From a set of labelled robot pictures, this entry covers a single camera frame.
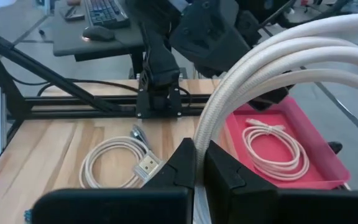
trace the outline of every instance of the computer mouse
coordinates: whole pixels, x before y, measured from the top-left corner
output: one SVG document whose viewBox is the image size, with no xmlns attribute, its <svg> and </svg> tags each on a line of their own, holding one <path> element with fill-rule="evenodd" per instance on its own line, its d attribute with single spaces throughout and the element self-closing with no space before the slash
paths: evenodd
<svg viewBox="0 0 358 224">
<path fill-rule="evenodd" d="M 112 41 L 115 39 L 114 31 L 101 26 L 87 27 L 82 36 L 85 39 L 97 41 Z"/>
</svg>

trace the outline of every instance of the cable bundle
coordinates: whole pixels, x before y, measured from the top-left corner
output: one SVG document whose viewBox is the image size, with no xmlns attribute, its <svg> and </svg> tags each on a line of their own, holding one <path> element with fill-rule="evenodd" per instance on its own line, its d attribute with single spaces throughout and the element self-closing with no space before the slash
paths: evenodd
<svg viewBox="0 0 358 224">
<path fill-rule="evenodd" d="M 288 29 L 262 42 L 243 56 L 221 80 L 209 98 L 194 135 L 198 183 L 195 221 L 211 223 L 203 187 L 203 163 L 209 141 L 217 139 L 226 117 L 248 101 L 277 88 L 304 82 L 336 82 L 358 89 L 358 75 L 328 69 L 284 73 L 318 62 L 358 65 L 358 46 L 329 37 L 328 32 L 358 29 L 358 14 L 331 17 Z"/>
</svg>

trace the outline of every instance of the black cable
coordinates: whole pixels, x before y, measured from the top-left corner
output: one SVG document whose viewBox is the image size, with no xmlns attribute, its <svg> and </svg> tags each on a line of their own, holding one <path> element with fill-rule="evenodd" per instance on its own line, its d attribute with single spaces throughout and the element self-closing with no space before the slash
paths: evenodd
<svg viewBox="0 0 358 224">
<path fill-rule="evenodd" d="M 184 91 L 186 93 L 186 95 L 189 97 L 189 104 L 187 105 L 187 108 L 189 108 L 191 106 L 191 101 L 192 101 L 192 97 L 189 91 L 185 90 L 182 87 L 179 87 L 179 90 Z"/>
<path fill-rule="evenodd" d="M 42 82 L 42 83 L 27 83 L 27 82 L 23 82 L 23 81 L 20 81 L 18 80 L 17 78 L 13 77 L 13 75 L 9 74 L 12 79 L 17 82 L 17 83 L 20 83 L 20 84 L 23 84 L 23 85 L 29 85 L 29 86 L 37 86 L 37 85 L 45 85 L 45 84 L 48 84 L 49 82 Z"/>
<path fill-rule="evenodd" d="M 321 13 L 320 15 L 309 19 L 307 21 L 303 21 L 303 22 L 290 22 L 288 20 L 288 18 L 285 16 L 285 14 L 281 14 L 278 18 L 277 18 L 277 23 L 282 26 L 283 28 L 292 28 L 292 27 L 296 27 L 298 25 L 302 25 L 305 24 L 307 22 L 311 22 L 311 21 L 315 21 L 318 19 L 324 19 L 324 18 L 328 18 L 331 16 L 335 16 L 337 13 L 339 13 L 341 11 L 341 9 L 349 2 L 350 0 L 337 0 L 329 9 L 327 9 L 325 12 Z"/>
<path fill-rule="evenodd" d="M 97 84 L 102 84 L 102 85 L 110 85 L 110 86 L 115 86 L 115 87 L 119 87 L 119 88 L 123 88 L 126 90 L 130 90 L 133 91 L 135 93 L 137 93 L 137 89 L 131 86 L 127 86 L 127 85 L 123 85 L 123 84 L 119 84 L 119 83 L 113 83 L 113 82 L 106 82 L 106 81 L 97 81 L 97 80 L 78 80 L 78 79 L 74 79 L 74 78 L 67 78 L 68 81 L 71 81 L 73 83 L 97 83 Z M 49 87 L 54 86 L 51 83 L 48 83 L 47 85 L 43 86 L 37 93 L 37 96 L 41 96 L 42 93 Z"/>
</svg>

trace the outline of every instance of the white cable bundle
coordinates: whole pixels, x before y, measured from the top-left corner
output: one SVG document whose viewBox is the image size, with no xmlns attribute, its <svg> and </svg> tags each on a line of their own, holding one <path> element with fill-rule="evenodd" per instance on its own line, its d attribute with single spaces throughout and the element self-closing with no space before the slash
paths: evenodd
<svg viewBox="0 0 358 224">
<path fill-rule="evenodd" d="M 303 82 L 336 82 L 358 88 L 358 75 L 341 70 L 288 70 L 317 62 L 358 65 L 358 46 L 346 40 L 314 37 L 327 32 L 358 29 L 358 14 L 303 24 L 262 42 L 243 56 L 209 98 L 194 135 L 198 183 L 195 221 L 211 223 L 203 187 L 203 162 L 209 141 L 217 139 L 226 117 L 251 99 L 283 86 Z"/>
<path fill-rule="evenodd" d="M 113 149 L 128 149 L 135 155 L 135 158 L 137 162 L 139 162 L 148 151 L 147 146 L 137 140 L 136 138 L 131 138 L 127 136 L 123 137 L 117 137 L 117 138 L 111 138 L 108 140 L 103 141 L 102 143 L 98 144 L 96 147 L 94 147 L 84 158 L 80 173 L 78 175 L 78 178 L 80 180 L 81 187 L 86 188 L 86 185 L 83 182 L 83 173 L 85 173 L 85 181 L 91 188 L 101 188 L 101 186 L 93 177 L 93 164 L 97 160 L 99 156 L 104 154 L 105 152 Z M 136 182 L 138 181 L 138 176 L 135 174 L 132 175 L 132 177 L 125 183 L 123 183 L 121 186 L 118 186 L 119 188 L 124 187 L 133 187 L 135 186 Z"/>
<path fill-rule="evenodd" d="M 294 181 L 303 177 L 310 166 L 308 155 L 303 146 L 292 136 L 287 134 L 282 125 L 270 126 L 255 119 L 247 119 L 246 121 L 253 126 L 245 128 L 242 132 L 242 140 L 254 162 L 255 168 L 263 174 L 281 181 Z M 291 152 L 293 159 L 288 162 L 275 162 L 261 158 L 252 148 L 252 141 L 261 135 L 272 135 L 279 139 Z M 302 168 L 297 170 L 301 156 L 303 158 Z"/>
</svg>

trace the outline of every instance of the gray floor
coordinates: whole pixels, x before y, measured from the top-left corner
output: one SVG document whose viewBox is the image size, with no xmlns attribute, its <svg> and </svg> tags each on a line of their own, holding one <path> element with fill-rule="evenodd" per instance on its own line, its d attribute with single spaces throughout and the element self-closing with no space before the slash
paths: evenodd
<svg viewBox="0 0 358 224">
<path fill-rule="evenodd" d="M 51 31 L 47 27 L 51 18 L 44 18 L 41 10 L 33 8 L 32 0 L 17 0 L 13 6 L 0 9 L 0 18 L 1 36 L 11 42 L 17 42 L 18 49 L 64 77 L 112 80 L 124 79 L 128 76 L 129 69 L 131 68 L 129 56 L 76 63 L 73 57 L 54 57 L 52 44 L 28 43 L 28 41 L 42 41 L 37 27 L 34 26 L 35 24 L 39 24 L 42 27 L 46 26 L 46 40 L 53 40 L 53 37 L 50 35 Z M 267 30 L 277 34 L 283 29 L 278 26 L 271 26 Z M 261 31 L 261 34 L 264 39 L 269 37 L 264 31 Z M 358 32 L 343 32 L 330 35 L 348 39 L 358 44 Z M 185 67 L 187 73 L 190 74 L 189 77 L 191 77 L 193 65 L 181 55 L 175 53 L 175 56 L 177 57 L 178 64 L 181 67 Z M 2 62 L 12 75 L 21 80 L 27 82 L 41 81 L 35 75 L 5 58 L 2 59 Z M 345 68 L 346 70 L 358 73 L 358 68 L 338 63 L 320 63 L 307 67 L 341 67 L 342 69 Z M 39 87 L 24 85 L 18 85 L 18 87 L 26 96 L 34 96 L 39 89 Z M 291 91 L 291 95 L 297 100 L 298 104 L 327 141 L 340 141 L 343 143 L 344 149 L 339 157 L 352 174 L 349 185 L 353 189 L 358 189 L 358 91 L 332 83 L 318 85 L 307 83 L 297 85 Z M 342 131 L 334 133 L 332 128 L 339 128 Z"/>
</svg>

